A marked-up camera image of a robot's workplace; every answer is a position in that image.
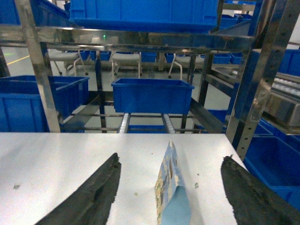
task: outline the light blue card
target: light blue card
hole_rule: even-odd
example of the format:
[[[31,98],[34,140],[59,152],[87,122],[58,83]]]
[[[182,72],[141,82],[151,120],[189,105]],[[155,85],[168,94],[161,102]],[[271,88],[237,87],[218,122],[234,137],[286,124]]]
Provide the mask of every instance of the light blue card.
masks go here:
[[[177,153],[169,142],[155,184],[158,225],[188,225],[191,209],[180,172]]]

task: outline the blue plastic bin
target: blue plastic bin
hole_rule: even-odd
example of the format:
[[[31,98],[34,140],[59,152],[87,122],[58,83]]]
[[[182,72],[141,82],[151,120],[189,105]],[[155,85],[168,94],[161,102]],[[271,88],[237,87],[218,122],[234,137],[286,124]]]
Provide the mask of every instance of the blue plastic bin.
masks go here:
[[[234,18],[238,19],[238,23],[248,21],[252,19],[252,15],[249,14],[234,14]]]
[[[88,100],[88,77],[49,77],[56,110],[63,118]],[[35,76],[0,79],[0,131],[46,132]]]
[[[215,54],[213,63],[229,64],[231,60],[230,54]]]
[[[279,72],[300,76],[300,50],[287,49],[282,59]]]
[[[286,142],[300,152],[300,135],[288,135]]]
[[[225,29],[227,27],[232,27],[238,23],[238,19],[234,18],[231,15],[222,15],[220,30]]]
[[[111,52],[101,52],[101,61],[109,61],[110,56]],[[90,58],[96,60],[96,51],[90,52]]]
[[[64,4],[64,8],[65,8],[65,10],[66,10],[68,13],[70,13],[70,7],[71,7],[71,2],[68,2],[68,3],[65,3],[65,4]]]
[[[256,2],[255,1],[233,1],[233,0],[226,0],[225,3],[233,3],[233,4],[240,4],[240,5],[243,5],[243,4],[247,4],[247,5],[255,5]]]
[[[72,0],[71,21],[86,28],[207,32],[217,24],[218,0]]]
[[[142,52],[142,62],[156,62],[156,52]]]
[[[121,78],[112,83],[116,112],[188,114],[194,86],[180,80]]]
[[[253,137],[246,168],[300,210],[300,153],[276,137]]]
[[[81,55],[82,60],[87,60],[90,55],[90,51],[81,51],[80,55]]]
[[[174,59],[174,54],[173,53],[166,53],[165,54],[165,59],[167,60],[167,63],[172,63]]]
[[[69,14],[48,0],[30,0],[30,3],[37,26],[71,26]],[[21,24],[14,0],[0,1],[0,24]]]
[[[242,61],[243,53],[230,53],[231,56],[230,62],[232,64],[240,64]]]
[[[130,130],[132,128],[137,129],[158,129],[157,131],[150,131],[150,130],[144,130],[144,131],[134,131]],[[129,134],[166,134],[164,125],[129,125],[128,126],[128,133]]]

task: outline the metal shelving rack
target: metal shelving rack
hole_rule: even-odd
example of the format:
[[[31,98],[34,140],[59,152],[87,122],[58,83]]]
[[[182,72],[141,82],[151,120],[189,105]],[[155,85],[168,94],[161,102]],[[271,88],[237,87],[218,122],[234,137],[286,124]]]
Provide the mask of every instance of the metal shelving rack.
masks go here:
[[[64,129],[78,128],[78,124],[85,124],[100,108],[99,117],[101,118],[102,127],[99,130],[103,132],[108,130],[106,128],[105,117],[107,115],[105,115],[104,106],[112,105],[113,101],[112,92],[102,90],[100,51],[119,50],[190,54],[192,57],[188,70],[188,80],[191,83],[194,76],[196,54],[206,54],[199,98],[197,100],[192,99],[190,111],[208,132],[226,132],[228,139],[241,158],[244,158],[257,123],[262,116],[271,86],[300,12],[300,4],[297,0],[264,0],[261,9],[255,8],[255,11],[260,10],[260,14],[257,24],[255,24],[255,35],[250,37],[247,35],[234,35],[234,30],[230,30],[230,34],[226,34],[226,31],[211,34],[171,34],[36,27],[30,0],[15,0],[15,3],[22,25],[1,25],[0,46],[28,48],[50,132],[60,132],[60,124],[48,80],[48,76],[52,76],[52,70],[46,53],[47,49],[97,51],[95,68],[98,91],[96,98],[78,114],[74,115],[63,127]],[[218,27],[223,9],[238,10],[242,8],[250,10],[247,6],[236,5],[234,7],[236,8],[224,4],[224,0],[219,1]],[[99,43],[92,43],[93,37],[100,38]],[[249,76],[247,65],[251,61],[251,52],[256,51],[256,49],[261,50],[260,58],[253,76]],[[213,54],[219,52],[244,53],[245,58],[237,74],[240,82],[236,94],[232,93],[232,87],[231,89],[226,87],[226,84],[221,82],[220,79],[211,76],[214,73],[212,70]],[[9,75],[2,52],[0,52],[0,61],[0,76]],[[204,108],[209,82],[214,83],[215,86],[224,87],[228,92],[227,94],[233,96],[233,110],[228,111],[230,116],[226,117],[225,124]],[[187,118],[186,115],[182,117],[181,133],[185,132]]]

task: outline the debris speck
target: debris speck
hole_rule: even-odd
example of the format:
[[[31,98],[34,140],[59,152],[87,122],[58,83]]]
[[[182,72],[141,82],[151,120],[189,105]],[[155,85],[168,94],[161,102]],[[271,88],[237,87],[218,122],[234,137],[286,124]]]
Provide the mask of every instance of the debris speck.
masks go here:
[[[19,187],[20,187],[21,185],[20,184],[16,184],[16,185],[14,185],[14,190],[17,190],[17,189],[19,189]]]

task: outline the metal rail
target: metal rail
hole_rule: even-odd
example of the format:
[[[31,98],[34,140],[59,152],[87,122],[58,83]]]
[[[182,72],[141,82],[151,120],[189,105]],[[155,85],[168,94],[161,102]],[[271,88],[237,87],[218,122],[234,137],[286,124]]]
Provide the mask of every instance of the metal rail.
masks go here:
[[[126,134],[128,131],[128,126],[130,123],[130,113],[125,113],[121,122],[120,129],[118,131],[119,134]]]
[[[47,43],[47,48],[62,50],[204,54],[213,51],[244,51],[249,49],[253,41],[253,37],[214,34],[150,33],[62,27],[37,27],[35,30],[39,41]],[[0,26],[1,46],[24,46],[25,41],[20,26]]]
[[[162,114],[162,119],[164,122],[165,130],[168,134],[175,134],[175,130],[172,124],[172,121],[168,114]]]

